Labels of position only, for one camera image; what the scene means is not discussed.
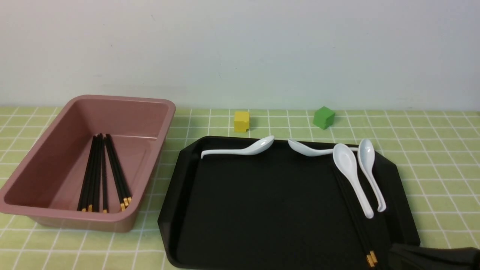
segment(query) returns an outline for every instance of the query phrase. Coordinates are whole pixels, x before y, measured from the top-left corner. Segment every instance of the white spoon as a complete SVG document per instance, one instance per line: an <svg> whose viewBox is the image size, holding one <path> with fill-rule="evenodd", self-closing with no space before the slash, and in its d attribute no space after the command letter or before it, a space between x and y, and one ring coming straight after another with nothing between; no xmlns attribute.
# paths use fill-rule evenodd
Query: white spoon
<svg viewBox="0 0 480 270"><path fill-rule="evenodd" d="M307 157L318 157L333 153L333 149L317 150L291 139L288 139L288 145L290 145L290 148L292 148L294 151L299 152ZM353 151L358 151L358 148L355 147L351 147L350 149Z"/></svg>
<svg viewBox="0 0 480 270"><path fill-rule="evenodd" d="M357 161L355 155L348 146L344 144L337 144L333 147L333 161L342 174L348 179L350 184L357 195L357 199L360 202L361 208L365 217L368 219L373 218L373 210L368 202L365 193L360 185L360 181L357 175Z"/></svg>
<svg viewBox="0 0 480 270"><path fill-rule="evenodd" d="M242 155L242 156L253 156L263 151L267 150L272 144L275 136L268 136L263 139L260 139L254 142L247 148L244 149L214 149L214 150L204 150L202 151L201 158L203 159L205 155L215 155L215 154L230 154L230 155Z"/></svg>
<svg viewBox="0 0 480 270"><path fill-rule="evenodd" d="M375 150L373 149L373 144L369 139L363 139L359 145L359 151L357 153L357 158L359 160L360 169L363 174L367 177L368 182L372 186L373 192L377 197L378 202L378 211L383 212L387 208L385 203L384 196L380 191L380 188L373 177L372 169L373 163L375 163Z"/></svg>

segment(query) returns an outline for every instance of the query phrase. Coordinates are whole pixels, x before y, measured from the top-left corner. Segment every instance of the spoon bowl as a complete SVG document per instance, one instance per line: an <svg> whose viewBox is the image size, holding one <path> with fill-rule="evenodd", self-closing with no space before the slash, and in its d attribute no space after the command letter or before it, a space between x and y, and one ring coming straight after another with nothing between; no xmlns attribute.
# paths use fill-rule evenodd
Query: spoon bowl
<svg viewBox="0 0 480 270"><path fill-rule="evenodd" d="M357 195L365 217L373 218L373 210L363 192L357 175L357 161L352 150L344 144L337 144L333 147L333 160L340 172L348 179Z"/></svg>
<svg viewBox="0 0 480 270"><path fill-rule="evenodd" d="M213 149L213 150L204 150L202 151L201 158L203 159L206 155L218 155L218 154L230 154L230 155L242 155L242 156L253 156L263 151L267 150L272 146L275 136L268 136L263 139L260 139L254 142L247 148L244 149Z"/></svg>

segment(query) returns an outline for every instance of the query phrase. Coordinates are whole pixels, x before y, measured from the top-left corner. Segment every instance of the green block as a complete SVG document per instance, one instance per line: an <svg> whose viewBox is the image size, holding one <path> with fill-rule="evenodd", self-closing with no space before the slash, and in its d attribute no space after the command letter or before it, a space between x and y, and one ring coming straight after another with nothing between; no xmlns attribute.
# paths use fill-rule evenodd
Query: green block
<svg viewBox="0 0 480 270"><path fill-rule="evenodd" d="M313 124L321 129L327 129L329 126L333 125L334 118L335 112L323 106L315 112Z"/></svg>

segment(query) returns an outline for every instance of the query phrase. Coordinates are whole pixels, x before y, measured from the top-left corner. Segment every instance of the white wall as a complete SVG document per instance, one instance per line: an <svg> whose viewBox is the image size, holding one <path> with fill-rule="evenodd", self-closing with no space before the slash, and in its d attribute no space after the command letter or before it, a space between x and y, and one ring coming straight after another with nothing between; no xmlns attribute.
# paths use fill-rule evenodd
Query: white wall
<svg viewBox="0 0 480 270"><path fill-rule="evenodd" d="M86 93L480 110L480 1L0 1L0 103Z"/></svg>

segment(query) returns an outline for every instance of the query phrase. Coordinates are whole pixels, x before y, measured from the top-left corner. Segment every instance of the gold chopstick tip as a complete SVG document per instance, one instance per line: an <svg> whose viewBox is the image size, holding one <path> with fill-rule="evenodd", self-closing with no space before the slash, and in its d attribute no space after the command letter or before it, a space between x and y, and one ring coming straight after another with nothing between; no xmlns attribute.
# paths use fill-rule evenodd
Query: gold chopstick tip
<svg viewBox="0 0 480 270"><path fill-rule="evenodd" d="M370 256L370 254L367 255L367 262L368 262L368 265L370 266L370 268L375 267L375 264L373 263L373 259Z"/></svg>
<svg viewBox="0 0 480 270"><path fill-rule="evenodd" d="M372 257L373 263L378 263L377 256L375 256L375 252L373 250L370 250L370 256Z"/></svg>

